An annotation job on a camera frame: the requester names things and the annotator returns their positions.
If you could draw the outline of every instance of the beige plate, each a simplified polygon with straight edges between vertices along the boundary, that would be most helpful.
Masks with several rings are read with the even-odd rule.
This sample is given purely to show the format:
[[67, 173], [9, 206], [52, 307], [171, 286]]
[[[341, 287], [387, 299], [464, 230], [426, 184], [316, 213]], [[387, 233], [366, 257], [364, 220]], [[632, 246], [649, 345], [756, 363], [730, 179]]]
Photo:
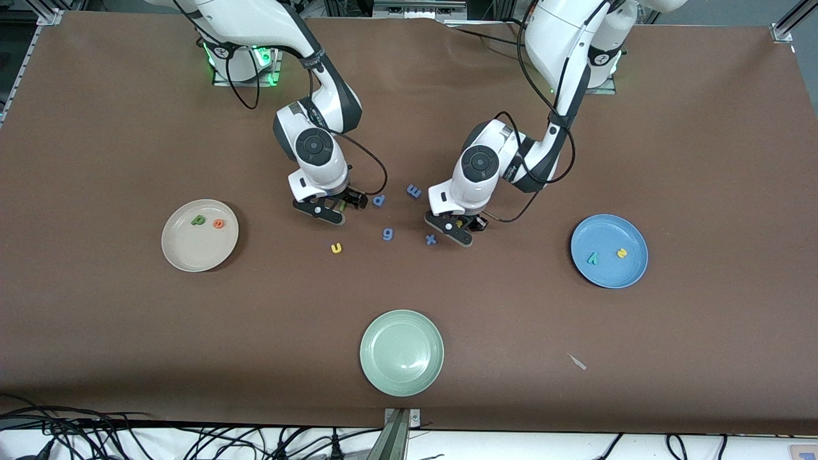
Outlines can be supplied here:
[[[191, 222], [204, 216], [201, 225]], [[224, 227], [215, 228], [221, 219]], [[182, 206], [162, 230], [162, 252], [172, 266], [186, 272], [204, 272], [224, 262], [239, 241], [239, 220], [221, 201], [196, 200]]]

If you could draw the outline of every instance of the brown table surface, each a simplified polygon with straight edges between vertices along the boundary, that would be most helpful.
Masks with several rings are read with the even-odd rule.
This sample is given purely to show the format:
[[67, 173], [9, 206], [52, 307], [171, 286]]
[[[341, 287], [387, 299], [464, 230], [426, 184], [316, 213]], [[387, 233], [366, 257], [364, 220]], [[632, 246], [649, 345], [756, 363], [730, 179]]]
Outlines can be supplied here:
[[[0, 130], [0, 388], [176, 420], [374, 426], [412, 407], [440, 428], [818, 430], [818, 123], [789, 46], [758, 27], [637, 27], [618, 94], [582, 106], [574, 171], [463, 249], [425, 244], [428, 203], [405, 189], [449, 178], [499, 110], [542, 135], [516, 62], [431, 20], [309, 24], [362, 100], [353, 136], [389, 167], [384, 207], [340, 228], [290, 205], [272, 120], [307, 92], [293, 59], [248, 111], [210, 85], [180, 16], [67, 13], [43, 31]], [[238, 213], [240, 242], [184, 273], [160, 234], [199, 198]], [[490, 208], [526, 200], [503, 183]], [[573, 266], [572, 230], [597, 213], [645, 235], [635, 286]], [[407, 399], [358, 362], [391, 309], [426, 314], [446, 346]]]

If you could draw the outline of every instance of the plate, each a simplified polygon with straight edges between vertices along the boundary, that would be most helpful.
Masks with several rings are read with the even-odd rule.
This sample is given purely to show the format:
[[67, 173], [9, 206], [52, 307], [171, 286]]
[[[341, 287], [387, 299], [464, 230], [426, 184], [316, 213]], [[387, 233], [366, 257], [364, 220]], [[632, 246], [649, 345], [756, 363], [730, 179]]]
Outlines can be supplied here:
[[[204, 223], [194, 225], [197, 216]], [[216, 228], [216, 219], [224, 226]], [[196, 200], [173, 215], [162, 230], [162, 252], [172, 266], [185, 272], [204, 272], [224, 262], [239, 241], [239, 220], [221, 201]]]
[[580, 222], [571, 238], [571, 257], [584, 277], [609, 289], [632, 285], [648, 269], [648, 245], [642, 234], [632, 223], [611, 214]]
[[417, 395], [440, 374], [443, 338], [420, 313], [384, 313], [363, 334], [361, 367], [369, 382], [387, 395]]

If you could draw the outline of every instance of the floor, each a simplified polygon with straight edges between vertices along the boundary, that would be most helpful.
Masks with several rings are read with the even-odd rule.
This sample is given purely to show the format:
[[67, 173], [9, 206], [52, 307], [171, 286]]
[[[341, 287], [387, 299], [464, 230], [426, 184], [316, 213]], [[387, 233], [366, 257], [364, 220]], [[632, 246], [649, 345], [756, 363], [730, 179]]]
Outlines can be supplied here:
[[[474, 8], [484, 11], [486, 0], [475, 0]], [[10, 0], [0, 0], [0, 7]], [[786, 13], [796, 0], [689, 0], [682, 8], [659, 17], [657, 24], [673, 25], [770, 25]], [[15, 0], [12, 4], [24, 3]], [[142, 0], [90, 0], [88, 9], [173, 13]], [[30, 27], [0, 22], [0, 101], [5, 101], [33, 33]], [[804, 83], [818, 115], [818, 14], [803, 21], [793, 33], [793, 47], [801, 66]]]

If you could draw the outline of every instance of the green plate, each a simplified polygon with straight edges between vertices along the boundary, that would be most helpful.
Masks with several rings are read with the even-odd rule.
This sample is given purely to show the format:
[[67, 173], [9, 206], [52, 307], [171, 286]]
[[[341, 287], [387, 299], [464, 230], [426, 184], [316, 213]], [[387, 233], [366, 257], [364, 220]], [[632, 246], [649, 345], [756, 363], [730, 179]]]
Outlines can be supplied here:
[[438, 378], [443, 338], [420, 313], [384, 313], [363, 334], [361, 367], [369, 382], [387, 395], [417, 395]]

